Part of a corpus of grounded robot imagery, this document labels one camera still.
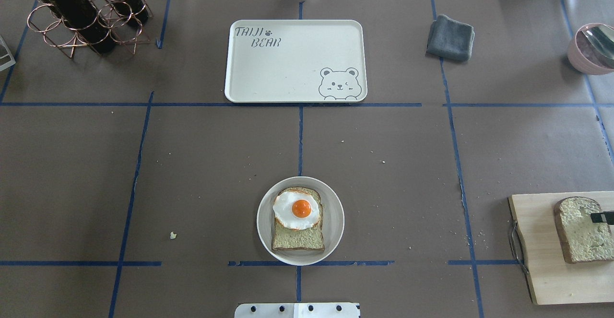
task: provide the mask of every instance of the egg yolk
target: egg yolk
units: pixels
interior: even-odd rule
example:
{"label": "egg yolk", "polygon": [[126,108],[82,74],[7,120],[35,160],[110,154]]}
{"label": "egg yolk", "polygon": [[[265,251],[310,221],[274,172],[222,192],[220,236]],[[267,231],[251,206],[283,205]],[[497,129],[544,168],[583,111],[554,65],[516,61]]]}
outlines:
{"label": "egg yolk", "polygon": [[305,218],[311,213],[311,204],[307,200],[297,200],[292,204],[292,213],[296,217]]}

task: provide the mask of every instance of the brown tabletop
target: brown tabletop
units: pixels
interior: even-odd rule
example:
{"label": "brown tabletop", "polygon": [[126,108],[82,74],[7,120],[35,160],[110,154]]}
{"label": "brown tabletop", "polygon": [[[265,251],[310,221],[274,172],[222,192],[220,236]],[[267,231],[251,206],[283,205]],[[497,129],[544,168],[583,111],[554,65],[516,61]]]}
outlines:
{"label": "brown tabletop", "polygon": [[[147,0],[160,46],[74,60],[0,0],[0,317],[232,317],[239,303],[360,303],[364,317],[611,317],[537,306],[507,198],[612,190],[612,75],[566,59],[614,0]],[[425,54],[436,14],[473,56]],[[239,19],[354,19],[369,92],[348,106],[224,97]],[[268,189],[318,178],[337,250],[287,266],[259,240]],[[177,233],[171,240],[169,233]]]}

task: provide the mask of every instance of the round plate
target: round plate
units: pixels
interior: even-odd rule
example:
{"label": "round plate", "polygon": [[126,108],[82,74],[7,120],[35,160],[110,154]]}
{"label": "round plate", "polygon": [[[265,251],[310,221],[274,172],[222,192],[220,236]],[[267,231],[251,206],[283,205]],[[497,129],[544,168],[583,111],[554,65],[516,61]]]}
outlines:
{"label": "round plate", "polygon": [[[324,252],[322,251],[273,251],[272,235],[274,233],[274,213],[272,204],[279,191],[288,187],[307,187],[315,189],[322,198],[322,234],[324,235]],[[310,265],[321,261],[333,253],[342,239],[345,227],[345,215],[342,202],[333,189],[315,178],[292,177],[276,183],[260,201],[256,215],[256,227],[260,241],[275,258],[290,265]]]}

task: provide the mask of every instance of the egg white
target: egg white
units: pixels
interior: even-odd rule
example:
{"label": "egg white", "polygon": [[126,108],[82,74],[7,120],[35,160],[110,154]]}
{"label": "egg white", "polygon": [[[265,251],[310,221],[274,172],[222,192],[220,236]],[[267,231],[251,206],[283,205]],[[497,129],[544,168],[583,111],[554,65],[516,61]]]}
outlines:
{"label": "egg white", "polygon": [[[307,200],[311,206],[311,213],[306,217],[297,217],[292,212],[292,205],[297,200]],[[286,191],[279,194],[275,198],[275,203],[272,205],[272,210],[275,213],[275,219],[278,222],[291,230],[305,230],[318,224],[320,220],[320,206],[318,202],[311,196],[298,191]]]}

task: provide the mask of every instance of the fried egg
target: fried egg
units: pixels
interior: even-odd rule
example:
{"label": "fried egg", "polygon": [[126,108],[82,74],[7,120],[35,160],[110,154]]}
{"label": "fried egg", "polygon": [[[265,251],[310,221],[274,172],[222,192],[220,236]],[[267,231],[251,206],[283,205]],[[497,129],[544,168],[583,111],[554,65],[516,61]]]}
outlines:
{"label": "fried egg", "polygon": [[311,194],[286,191],[275,198],[272,205],[275,219],[291,230],[305,230],[318,224],[320,206]]}

